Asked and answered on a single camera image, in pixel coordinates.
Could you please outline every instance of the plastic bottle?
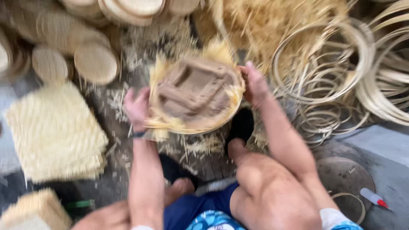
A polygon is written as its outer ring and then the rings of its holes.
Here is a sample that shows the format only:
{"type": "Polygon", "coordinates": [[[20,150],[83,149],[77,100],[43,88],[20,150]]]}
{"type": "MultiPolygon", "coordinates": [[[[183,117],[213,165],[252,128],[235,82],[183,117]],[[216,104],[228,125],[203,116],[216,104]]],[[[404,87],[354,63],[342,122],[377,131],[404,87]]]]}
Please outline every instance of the plastic bottle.
{"type": "Polygon", "coordinates": [[[360,194],[376,205],[389,208],[388,205],[383,201],[382,197],[367,188],[361,189],[360,194]]]}

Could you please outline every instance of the blue bracelet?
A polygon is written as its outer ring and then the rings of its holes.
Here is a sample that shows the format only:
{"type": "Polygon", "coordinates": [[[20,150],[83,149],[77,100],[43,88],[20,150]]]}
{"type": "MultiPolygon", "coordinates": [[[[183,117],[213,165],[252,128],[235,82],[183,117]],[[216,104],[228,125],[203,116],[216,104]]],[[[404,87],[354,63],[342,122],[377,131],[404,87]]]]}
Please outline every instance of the blue bracelet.
{"type": "Polygon", "coordinates": [[[141,137],[143,137],[145,135],[145,133],[146,133],[146,131],[142,132],[142,133],[133,133],[132,138],[141,138],[141,137]]]}

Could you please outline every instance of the blue shorts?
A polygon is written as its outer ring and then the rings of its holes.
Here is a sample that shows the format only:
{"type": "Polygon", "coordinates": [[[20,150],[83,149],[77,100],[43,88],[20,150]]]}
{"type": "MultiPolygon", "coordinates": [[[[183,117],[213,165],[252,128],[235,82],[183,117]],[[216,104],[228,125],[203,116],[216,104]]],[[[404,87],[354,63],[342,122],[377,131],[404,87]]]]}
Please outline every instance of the blue shorts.
{"type": "Polygon", "coordinates": [[[185,230],[201,213],[208,210],[222,211],[231,216],[230,198],[238,187],[235,182],[225,190],[203,196],[183,195],[164,210],[164,230],[185,230]]]}

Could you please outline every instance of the black shoe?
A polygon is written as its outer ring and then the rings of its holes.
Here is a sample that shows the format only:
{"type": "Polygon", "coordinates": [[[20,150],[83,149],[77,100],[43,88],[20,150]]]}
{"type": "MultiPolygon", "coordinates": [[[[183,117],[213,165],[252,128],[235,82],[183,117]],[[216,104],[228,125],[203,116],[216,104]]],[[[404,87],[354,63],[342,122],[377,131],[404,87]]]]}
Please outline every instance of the black shoe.
{"type": "Polygon", "coordinates": [[[186,177],[192,181],[195,191],[198,189],[199,178],[183,169],[176,161],[163,153],[159,154],[159,159],[162,164],[163,175],[168,181],[173,184],[177,179],[186,177]]]}
{"type": "Polygon", "coordinates": [[[225,144],[225,155],[228,156],[227,146],[231,140],[234,138],[240,138],[247,143],[247,141],[252,136],[254,130],[254,120],[253,113],[250,109],[241,109],[234,117],[231,122],[231,129],[229,136],[226,139],[225,144]]]}

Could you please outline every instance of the person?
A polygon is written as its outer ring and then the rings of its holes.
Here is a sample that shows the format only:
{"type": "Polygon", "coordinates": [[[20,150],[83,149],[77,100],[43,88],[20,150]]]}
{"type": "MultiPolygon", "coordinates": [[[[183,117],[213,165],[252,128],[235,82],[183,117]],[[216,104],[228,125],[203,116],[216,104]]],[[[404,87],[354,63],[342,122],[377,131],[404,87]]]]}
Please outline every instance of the person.
{"type": "Polygon", "coordinates": [[[129,90],[124,108],[135,138],[128,200],[91,213],[73,230],[361,230],[328,195],[311,151],[260,72],[251,62],[239,68],[246,80],[245,98],[265,124],[270,156],[245,148],[254,121],[251,111],[242,109],[233,118],[225,147],[237,165],[237,182],[198,197],[194,178],[179,170],[165,188],[168,169],[163,164],[172,161],[158,154],[155,143],[139,138],[145,132],[149,89],[136,98],[129,90]]]}

